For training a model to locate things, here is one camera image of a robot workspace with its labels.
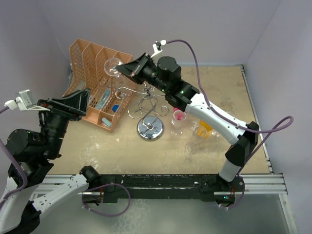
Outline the clear wine glass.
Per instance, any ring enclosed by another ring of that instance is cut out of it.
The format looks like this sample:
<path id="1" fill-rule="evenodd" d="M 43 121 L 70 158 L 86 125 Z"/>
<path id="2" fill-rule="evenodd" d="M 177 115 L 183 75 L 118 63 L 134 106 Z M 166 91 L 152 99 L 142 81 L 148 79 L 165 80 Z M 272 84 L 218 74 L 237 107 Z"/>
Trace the clear wine glass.
<path id="1" fill-rule="evenodd" d="M 176 120 L 172 117 L 170 134 L 173 137 L 180 137 L 183 134 L 182 127 L 184 126 L 185 120 L 179 121 L 179 120 Z"/>
<path id="2" fill-rule="evenodd" d="M 119 58 L 110 58 L 106 60 L 103 68 L 107 75 L 111 77 L 119 77 L 121 73 L 116 69 L 116 67 L 122 64 L 123 62 Z"/>

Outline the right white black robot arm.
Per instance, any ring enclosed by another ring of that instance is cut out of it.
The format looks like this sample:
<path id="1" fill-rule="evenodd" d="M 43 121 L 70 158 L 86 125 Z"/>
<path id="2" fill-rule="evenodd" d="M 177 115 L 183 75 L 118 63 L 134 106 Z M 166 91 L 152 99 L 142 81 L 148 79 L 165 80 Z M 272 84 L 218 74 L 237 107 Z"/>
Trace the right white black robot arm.
<path id="1" fill-rule="evenodd" d="M 154 86 L 165 94 L 171 106 L 219 132 L 231 146 L 225 153 L 226 161 L 216 183 L 223 191 L 233 187 L 235 176 L 258 143 L 259 125 L 238 120 L 206 101 L 202 92 L 181 78 L 181 67 L 173 57 L 164 56 L 154 62 L 148 54 L 143 54 L 132 62 L 116 66 L 116 70 L 136 84 L 147 82 Z"/>

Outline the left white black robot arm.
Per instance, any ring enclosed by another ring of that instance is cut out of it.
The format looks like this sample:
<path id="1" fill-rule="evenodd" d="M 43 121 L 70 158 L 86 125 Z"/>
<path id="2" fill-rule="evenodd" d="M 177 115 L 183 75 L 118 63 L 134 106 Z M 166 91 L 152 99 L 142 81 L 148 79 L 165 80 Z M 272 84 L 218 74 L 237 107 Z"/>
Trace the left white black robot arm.
<path id="1" fill-rule="evenodd" d="M 7 101 L 5 110 L 19 108 L 36 111 L 40 131 L 16 129 L 0 146 L 11 160 L 4 195 L 0 200 L 0 231 L 3 234 L 29 234 L 48 212 L 72 195 L 100 187 L 100 174 L 85 166 L 60 188 L 32 200 L 31 195 L 43 182 L 60 157 L 60 149 L 70 121 L 79 121 L 87 113 L 91 90 L 76 90 L 61 98 L 35 101 L 29 90 L 18 92 Z"/>

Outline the chrome wine glass rack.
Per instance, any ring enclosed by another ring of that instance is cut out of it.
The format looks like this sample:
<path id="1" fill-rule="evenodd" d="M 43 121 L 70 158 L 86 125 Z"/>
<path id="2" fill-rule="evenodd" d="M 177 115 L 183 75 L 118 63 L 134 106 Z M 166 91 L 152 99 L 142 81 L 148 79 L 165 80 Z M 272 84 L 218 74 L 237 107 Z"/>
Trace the chrome wine glass rack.
<path id="1" fill-rule="evenodd" d="M 158 99 L 164 97 L 157 94 L 155 87 L 146 82 L 141 91 L 135 91 L 127 87 L 120 87 L 115 91 L 118 99 L 125 100 L 131 94 L 138 94 L 140 99 L 131 104 L 128 109 L 128 116 L 137 119 L 136 133 L 145 141 L 156 141 L 164 133 L 164 123 L 160 119 L 169 114 L 170 110 L 166 105 L 159 105 Z"/>

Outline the grey card in organizer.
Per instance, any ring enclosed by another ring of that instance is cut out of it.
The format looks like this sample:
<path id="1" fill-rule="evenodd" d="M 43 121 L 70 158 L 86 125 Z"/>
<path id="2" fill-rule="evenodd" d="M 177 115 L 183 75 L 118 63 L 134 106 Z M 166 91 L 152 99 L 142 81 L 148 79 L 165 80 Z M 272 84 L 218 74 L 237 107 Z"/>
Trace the grey card in organizer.
<path id="1" fill-rule="evenodd" d="M 76 90 L 81 90 L 85 86 L 85 81 L 81 81 L 77 84 Z"/>

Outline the teal scissors in organizer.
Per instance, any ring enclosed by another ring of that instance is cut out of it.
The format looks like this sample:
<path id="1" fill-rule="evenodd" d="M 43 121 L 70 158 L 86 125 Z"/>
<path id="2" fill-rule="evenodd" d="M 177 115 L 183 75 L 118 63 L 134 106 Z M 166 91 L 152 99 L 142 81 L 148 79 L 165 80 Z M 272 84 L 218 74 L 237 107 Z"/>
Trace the teal scissors in organizer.
<path id="1" fill-rule="evenodd" d="M 96 104 L 96 109 L 101 110 L 103 108 L 107 99 L 110 96 L 110 93 L 111 93 L 111 88 L 110 87 L 106 88 L 106 90 L 104 91 L 104 93 L 100 97 L 98 103 Z"/>

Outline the orange plastic file organizer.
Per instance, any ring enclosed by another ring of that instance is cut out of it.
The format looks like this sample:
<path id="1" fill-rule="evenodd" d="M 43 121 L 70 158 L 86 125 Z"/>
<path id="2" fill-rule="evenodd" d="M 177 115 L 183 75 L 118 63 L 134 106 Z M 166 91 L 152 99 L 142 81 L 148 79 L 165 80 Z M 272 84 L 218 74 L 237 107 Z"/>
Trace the orange plastic file organizer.
<path id="1" fill-rule="evenodd" d="M 76 91 L 77 84 L 85 81 L 85 86 L 82 89 L 90 88 L 91 92 L 87 114 L 82 119 L 107 132 L 113 132 L 124 111 L 130 104 L 133 94 L 125 100 L 118 99 L 115 96 L 115 91 L 119 87 L 117 81 L 114 77 L 105 73 L 103 66 L 106 60 L 110 58 L 118 58 L 123 63 L 128 63 L 133 60 L 133 56 L 83 39 L 77 39 L 70 46 L 69 54 L 73 70 L 73 80 L 65 95 Z M 111 88 L 110 96 L 103 108 L 98 110 L 96 109 L 96 104 L 108 87 Z M 119 105 L 116 113 L 112 111 L 114 105 Z M 101 120 L 103 117 L 111 121 L 111 128 L 108 128 L 102 123 Z"/>

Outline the light blue item in organizer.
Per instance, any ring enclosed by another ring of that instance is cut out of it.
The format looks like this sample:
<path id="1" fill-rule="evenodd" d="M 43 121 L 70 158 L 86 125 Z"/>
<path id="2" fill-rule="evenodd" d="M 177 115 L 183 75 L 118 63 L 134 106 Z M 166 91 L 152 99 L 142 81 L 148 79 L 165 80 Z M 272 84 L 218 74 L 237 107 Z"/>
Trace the light blue item in organizer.
<path id="1" fill-rule="evenodd" d="M 105 126 L 107 126 L 108 128 L 111 128 L 112 123 L 111 123 L 110 120 L 108 120 L 107 118 L 103 117 L 101 121 L 102 121 L 102 123 L 103 123 Z"/>

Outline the blue eraser in organizer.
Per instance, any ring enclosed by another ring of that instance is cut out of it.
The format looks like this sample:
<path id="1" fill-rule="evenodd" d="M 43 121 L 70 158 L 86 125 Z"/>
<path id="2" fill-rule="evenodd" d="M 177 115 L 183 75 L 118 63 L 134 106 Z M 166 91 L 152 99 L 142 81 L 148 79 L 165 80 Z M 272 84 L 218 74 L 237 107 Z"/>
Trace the blue eraser in organizer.
<path id="1" fill-rule="evenodd" d="M 112 111 L 113 111 L 114 113 L 116 113 L 117 110 L 118 110 L 118 108 L 119 108 L 119 105 L 114 105 L 113 108 L 112 108 Z"/>

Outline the pink plastic goblet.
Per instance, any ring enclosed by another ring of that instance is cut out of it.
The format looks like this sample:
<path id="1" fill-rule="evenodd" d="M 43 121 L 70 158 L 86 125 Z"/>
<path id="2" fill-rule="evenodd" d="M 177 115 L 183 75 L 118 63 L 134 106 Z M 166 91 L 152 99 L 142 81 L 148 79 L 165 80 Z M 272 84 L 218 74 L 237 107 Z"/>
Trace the pink plastic goblet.
<path id="1" fill-rule="evenodd" d="M 183 111 L 181 111 L 178 108 L 174 108 L 173 109 L 174 113 L 173 113 L 173 118 L 179 121 L 184 121 L 186 119 L 187 114 Z"/>

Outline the orange plastic goblet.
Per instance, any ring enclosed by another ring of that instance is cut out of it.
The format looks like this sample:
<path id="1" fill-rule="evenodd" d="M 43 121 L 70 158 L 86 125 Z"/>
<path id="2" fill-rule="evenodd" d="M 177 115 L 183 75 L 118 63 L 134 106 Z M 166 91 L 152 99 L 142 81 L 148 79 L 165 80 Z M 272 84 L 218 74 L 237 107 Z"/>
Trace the orange plastic goblet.
<path id="1" fill-rule="evenodd" d="M 199 125 L 203 126 L 207 129 L 207 135 L 205 137 L 205 139 L 208 139 L 211 135 L 211 130 L 213 129 L 213 127 L 211 127 L 209 124 L 207 124 L 206 122 L 204 122 L 203 120 L 199 121 Z"/>

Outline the small clear glass orange inside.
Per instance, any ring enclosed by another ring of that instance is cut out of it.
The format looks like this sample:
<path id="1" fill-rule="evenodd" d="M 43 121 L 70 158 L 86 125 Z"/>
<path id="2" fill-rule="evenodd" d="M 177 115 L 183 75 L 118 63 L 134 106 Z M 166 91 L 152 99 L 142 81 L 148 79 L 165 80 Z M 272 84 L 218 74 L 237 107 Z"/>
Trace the small clear glass orange inside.
<path id="1" fill-rule="evenodd" d="M 194 136 L 198 138 L 205 139 L 207 135 L 207 129 L 203 126 L 197 126 L 194 129 Z"/>

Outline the clear glass front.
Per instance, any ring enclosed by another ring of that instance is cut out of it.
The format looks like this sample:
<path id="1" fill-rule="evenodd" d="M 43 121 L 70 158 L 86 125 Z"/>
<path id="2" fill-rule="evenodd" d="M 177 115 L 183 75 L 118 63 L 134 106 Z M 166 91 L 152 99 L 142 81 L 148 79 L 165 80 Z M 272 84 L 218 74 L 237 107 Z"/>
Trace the clear glass front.
<path id="1" fill-rule="evenodd" d="M 188 154 L 195 155 L 199 150 L 199 146 L 195 142 L 188 142 L 185 146 L 185 149 Z"/>

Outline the clear glass behind orange goblet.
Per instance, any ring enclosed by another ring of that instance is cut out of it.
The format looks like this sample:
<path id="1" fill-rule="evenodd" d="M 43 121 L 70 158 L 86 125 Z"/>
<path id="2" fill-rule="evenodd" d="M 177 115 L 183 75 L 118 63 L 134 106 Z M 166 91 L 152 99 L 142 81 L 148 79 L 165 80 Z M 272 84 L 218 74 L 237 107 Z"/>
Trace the clear glass behind orange goblet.
<path id="1" fill-rule="evenodd" d="M 216 131 L 215 129 L 212 129 L 212 130 L 211 130 L 211 135 L 212 135 L 213 137 L 220 137 L 219 132 Z"/>

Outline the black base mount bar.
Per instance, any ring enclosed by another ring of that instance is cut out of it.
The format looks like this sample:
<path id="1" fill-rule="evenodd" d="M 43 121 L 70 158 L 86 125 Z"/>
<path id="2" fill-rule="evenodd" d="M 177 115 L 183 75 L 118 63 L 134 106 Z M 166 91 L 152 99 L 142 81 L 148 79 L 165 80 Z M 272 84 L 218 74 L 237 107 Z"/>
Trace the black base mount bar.
<path id="1" fill-rule="evenodd" d="M 102 174 L 103 202 L 119 199 L 195 199 L 203 202 L 235 202 L 245 184 L 240 176 L 226 182 L 217 174 L 114 175 Z"/>

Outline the aluminium frame rails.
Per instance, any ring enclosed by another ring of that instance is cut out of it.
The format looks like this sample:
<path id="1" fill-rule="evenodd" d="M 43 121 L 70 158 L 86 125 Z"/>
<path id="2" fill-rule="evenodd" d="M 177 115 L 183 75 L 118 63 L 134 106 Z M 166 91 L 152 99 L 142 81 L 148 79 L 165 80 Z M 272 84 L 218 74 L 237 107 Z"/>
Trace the aluminium frame rails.
<path id="1" fill-rule="evenodd" d="M 241 66 L 199 66 L 201 84 L 209 99 L 232 111 L 239 119 L 254 121 L 252 105 L 242 75 Z M 35 190 L 33 198 L 49 194 L 68 182 L 83 166 L 93 166 L 99 174 L 114 175 L 186 175 L 217 174 L 224 162 L 229 144 L 223 137 L 210 136 L 199 145 L 195 155 L 186 152 L 185 146 L 193 138 L 198 118 L 187 115 L 183 134 L 170 134 L 170 113 L 161 117 L 164 133 L 156 141 L 142 140 L 137 132 L 137 119 L 128 116 L 126 108 L 113 132 L 109 133 L 83 119 L 70 122 L 60 158 L 53 160 L 54 167 L 43 183 Z M 241 175 L 246 193 L 287 193 L 283 175 L 269 173 L 269 162 L 263 147 L 254 155 Z"/>

